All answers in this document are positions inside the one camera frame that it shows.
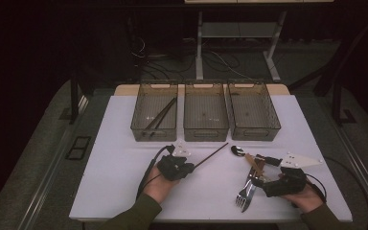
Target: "person's right hand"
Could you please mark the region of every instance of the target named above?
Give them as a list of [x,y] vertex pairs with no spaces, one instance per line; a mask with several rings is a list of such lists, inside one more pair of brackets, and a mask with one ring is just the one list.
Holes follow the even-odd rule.
[[170,190],[179,183],[179,180],[170,181],[166,179],[161,172],[154,166],[148,176],[147,185],[143,193],[151,196],[159,204],[169,195]]
[[297,205],[303,213],[309,213],[324,203],[309,184],[298,194],[282,195],[281,197]]

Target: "green sleeve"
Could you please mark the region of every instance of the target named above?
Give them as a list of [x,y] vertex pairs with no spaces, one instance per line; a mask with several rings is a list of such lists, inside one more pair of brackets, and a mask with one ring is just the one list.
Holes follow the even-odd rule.
[[153,198],[141,194],[130,209],[105,222],[99,230],[146,230],[160,212]]
[[301,219],[311,230],[348,230],[354,229],[349,223],[340,222],[328,205],[323,204],[309,213],[301,215]]

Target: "wire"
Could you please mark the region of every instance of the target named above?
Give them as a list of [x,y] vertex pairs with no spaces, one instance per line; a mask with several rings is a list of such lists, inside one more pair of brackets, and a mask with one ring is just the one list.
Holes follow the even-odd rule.
[[[293,46],[295,46],[295,43],[292,43],[291,42],[291,45],[289,46],[289,49],[290,48],[292,48]],[[275,62],[274,64],[273,64],[273,66],[269,69],[269,70],[272,70],[274,67],[276,67],[279,63],[280,63],[280,60],[282,60],[283,59],[283,57],[286,55],[286,53],[282,53],[281,55],[280,55],[280,57],[278,57],[277,58],[277,60],[276,61],[273,61],[273,62]]]
[[151,62],[150,62],[149,64],[157,65],[157,66],[159,66],[160,68],[164,69],[164,70],[165,70],[165,71],[167,71],[167,72],[174,73],[174,74],[178,75],[178,77],[180,77],[180,79],[181,79],[181,81],[180,81],[180,82],[183,82],[183,81],[184,81],[184,76],[182,76],[182,75],[180,74],[180,72],[179,72],[179,71],[170,71],[169,69],[166,69],[164,66],[159,65],[159,64],[156,64],[156,63],[151,63]]
[[366,190],[364,189],[363,185],[360,183],[359,179],[355,176],[355,174],[351,170],[348,169],[348,167],[346,167],[345,165],[343,165],[342,163],[340,163],[339,161],[337,161],[337,160],[335,160],[331,157],[324,156],[324,158],[327,159],[327,160],[333,161],[336,164],[338,164],[340,167],[344,168],[352,176],[352,178],[355,180],[356,184],[359,186],[360,190],[363,193],[365,201],[366,201],[366,206],[367,206],[367,224],[366,224],[367,227],[366,227],[366,229],[368,230],[368,195],[367,195]]
[[149,75],[151,75],[154,79],[156,79],[156,80],[160,80],[160,79],[159,79],[159,78],[157,78],[157,76],[155,76],[152,72],[149,72],[149,71],[144,70],[144,69],[142,69],[142,71],[143,71],[143,72],[145,72],[145,73],[147,73],[147,74],[149,74]]
[[312,179],[316,180],[316,182],[318,182],[321,186],[322,186],[322,189],[324,190],[324,197],[325,199],[327,199],[327,190],[325,189],[325,186],[323,183],[321,183],[321,181],[319,181],[319,179],[315,178],[313,175],[310,175],[310,174],[307,174],[307,176],[311,177]]
[[222,65],[222,66],[225,66],[225,67],[230,67],[230,68],[238,68],[239,66],[241,66],[241,62],[239,61],[239,59],[237,57],[235,57],[234,55],[230,54],[229,56],[232,57],[236,64],[235,65],[231,65],[228,63],[227,60],[224,60],[220,54],[218,54],[217,52],[214,52],[212,50],[208,50],[208,49],[205,49],[204,51],[206,52],[210,52],[211,54],[215,55],[216,57],[219,58],[219,61],[216,61],[216,60],[212,60],[212,62],[216,63],[216,64],[219,64],[219,65]]
[[176,74],[181,78],[180,83],[184,83],[184,80],[185,80],[184,76],[182,76],[182,74],[180,74],[180,73],[176,73]]
[[164,58],[168,57],[169,55],[149,55],[148,58]]
[[234,72],[235,74],[239,75],[239,76],[242,76],[242,77],[245,77],[247,79],[252,79],[244,74],[241,74],[239,73],[238,71],[234,70],[219,54],[215,53],[214,51],[209,51],[211,52],[212,54],[214,54],[215,56],[217,56],[224,64],[225,66],[232,72]]
[[156,153],[156,155],[154,156],[154,158],[150,161],[150,164],[149,164],[148,168],[146,169],[145,174],[143,175],[142,180],[140,181],[139,188],[137,189],[136,199],[143,192],[143,189],[145,188],[145,186],[148,185],[153,179],[155,179],[157,176],[160,175],[159,174],[159,175],[155,176],[154,178],[152,178],[150,181],[146,182],[146,180],[149,177],[150,171],[151,171],[151,169],[153,169],[154,165],[156,164],[156,160],[157,160],[158,156],[160,155],[160,153],[163,152],[164,150],[173,151],[173,148],[174,148],[173,145],[163,147],[162,149],[160,149],[160,151],[158,151]]
[[214,67],[209,61],[215,62],[213,60],[211,60],[208,56],[206,55],[202,55],[202,61],[205,62],[211,69],[218,71],[218,72],[222,72],[222,73],[226,73],[229,72],[230,69],[228,69],[227,67],[224,70],[218,69],[216,67]]
[[145,54],[144,54],[144,50],[145,50],[145,47],[146,47],[146,43],[145,43],[145,41],[141,38],[141,37],[139,37],[139,36],[136,36],[137,38],[139,38],[141,41],[142,41],[142,44],[143,44],[143,46],[142,46],[142,48],[138,51],[138,53],[139,54],[136,54],[135,52],[131,52],[134,56],[136,56],[136,57],[138,57],[138,58],[145,58],[146,56],[145,56]]
[[183,72],[186,72],[188,71],[189,69],[191,69],[191,67],[193,66],[194,64],[194,61],[195,61],[195,57],[192,57],[191,58],[191,62],[190,62],[190,65],[188,67],[186,67],[185,69],[182,69],[182,70],[171,70],[171,69],[167,69],[166,67],[160,65],[160,64],[157,64],[155,63],[154,61],[150,61],[149,63],[150,64],[153,64],[153,65],[157,65],[159,67],[161,67],[162,69],[164,69],[165,71],[167,72],[170,72],[170,73],[183,73]]
[[230,68],[236,68],[236,67],[239,66],[239,65],[232,66],[226,60],[222,61],[222,58],[219,58],[219,55],[218,55],[219,61],[214,60],[214,59],[212,59],[212,58],[210,58],[210,57],[208,57],[206,55],[203,55],[203,57],[205,59],[207,59],[207,60],[210,60],[210,61],[214,62],[214,64],[217,64],[219,66],[224,66],[225,67],[224,70],[219,70],[217,68],[214,68],[212,65],[209,65],[212,69],[217,70],[217,71],[220,71],[220,72],[229,72],[229,71],[231,71]]
[[146,182],[146,184],[143,185],[143,188],[142,189],[145,189],[145,187],[151,183],[151,181],[153,181],[155,178],[159,177],[160,175],[162,175],[162,173],[158,174],[157,176],[155,176],[154,178],[150,179],[148,182]]
[[150,66],[150,65],[145,65],[144,67],[148,67],[150,69],[153,69],[153,70],[157,70],[158,72],[162,73],[164,75],[164,77],[166,77],[166,79],[170,79],[170,77],[161,69],[157,69],[156,67],[153,67],[153,66]]

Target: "clear plastic bin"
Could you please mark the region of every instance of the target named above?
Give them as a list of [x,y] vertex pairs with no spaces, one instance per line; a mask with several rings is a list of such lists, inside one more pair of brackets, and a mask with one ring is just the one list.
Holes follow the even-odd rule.
[[138,142],[177,139],[177,80],[142,80],[130,129]]
[[184,139],[223,142],[229,131],[223,80],[186,80]]
[[226,101],[233,140],[274,140],[281,125],[262,80],[228,80]]

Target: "fork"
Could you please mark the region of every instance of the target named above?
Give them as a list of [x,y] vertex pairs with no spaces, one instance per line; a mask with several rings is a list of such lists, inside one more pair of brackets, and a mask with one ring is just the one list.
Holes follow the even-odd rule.
[[244,184],[243,189],[241,189],[241,191],[238,193],[238,195],[236,196],[236,204],[238,205],[238,207],[243,207],[244,203],[246,202],[247,199],[247,187],[249,186],[249,184],[252,182],[251,179],[248,179],[246,181],[246,184]]

